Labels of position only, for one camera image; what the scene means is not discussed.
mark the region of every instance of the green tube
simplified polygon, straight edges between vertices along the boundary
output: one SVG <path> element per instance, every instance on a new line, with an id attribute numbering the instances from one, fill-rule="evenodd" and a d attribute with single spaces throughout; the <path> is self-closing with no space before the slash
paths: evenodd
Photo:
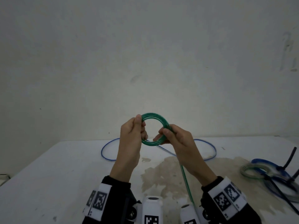
<path id="1" fill-rule="evenodd" d="M 156 113 L 145 113 L 145 114 L 143 114 L 142 115 L 142 121 L 145 121 L 147 119 L 156 119 L 156 120 L 160 121 L 160 123 L 162 123 L 163 128 L 167 128 L 167 129 L 169 129 L 169 130 L 172 131 L 172 128 L 169 125 L 169 123 L 166 121 L 166 119 L 164 119 L 162 116 L 160 116 L 160 115 L 158 115 Z M 147 141 L 147 140 L 143 139 L 142 143 L 145 144 L 145 145 L 148 145 L 148 146 L 157 146 L 157 145 L 161 145 L 165 140 L 166 140 L 166 136 L 163 135 L 162 137 L 160 137 L 155 142 L 150 142 L 150 141 Z M 192 204 L 195 207 L 195 204 L 194 204 L 194 201 L 193 201 L 193 197 L 192 197 L 192 194 L 191 194 L 191 190 L 189 188 L 189 184 L 188 184 L 188 181 L 187 181 L 187 177 L 185 175 L 184 167 L 182 165 L 180 165 L 180 167 L 181 167 L 183 179 L 184 179 L 184 182 L 185 182 L 185 186 L 186 186 L 186 189 L 187 189 L 190 201 L 192 202 Z"/>

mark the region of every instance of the table surface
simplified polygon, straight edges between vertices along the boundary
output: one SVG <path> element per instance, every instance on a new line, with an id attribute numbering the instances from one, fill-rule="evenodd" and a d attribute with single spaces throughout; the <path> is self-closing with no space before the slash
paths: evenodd
<path id="1" fill-rule="evenodd" d="M 273 136 L 202 138 L 215 145 L 217 157 L 247 160 L 261 158 L 284 165 L 299 139 Z M 98 187 L 104 176 L 110 173 L 113 162 L 101 157 L 101 148 L 109 140 L 59 142 L 0 187 L 0 223 L 81 223 L 82 210 L 93 188 Z M 203 157 L 213 153 L 209 145 L 197 142 Z M 170 145 L 165 148 L 174 151 Z M 104 154 L 115 158 L 118 141 L 107 146 Z M 169 153 L 158 147 L 142 145 L 140 159 L 131 183 L 137 200 L 142 200 L 141 175 L 145 169 L 156 167 Z M 299 168 L 299 151 L 287 171 L 293 174 Z M 173 200 L 176 208 L 186 200 Z M 284 202 L 285 212 L 261 211 L 264 223 L 299 223 L 299 216 Z"/>

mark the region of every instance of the wall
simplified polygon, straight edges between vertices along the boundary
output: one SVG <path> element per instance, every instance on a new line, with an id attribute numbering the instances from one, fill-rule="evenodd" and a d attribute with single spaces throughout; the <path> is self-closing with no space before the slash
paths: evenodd
<path id="1" fill-rule="evenodd" d="M 298 7 L 0 0 L 0 172 L 61 140 L 116 138 L 146 112 L 194 137 L 299 135 Z"/>

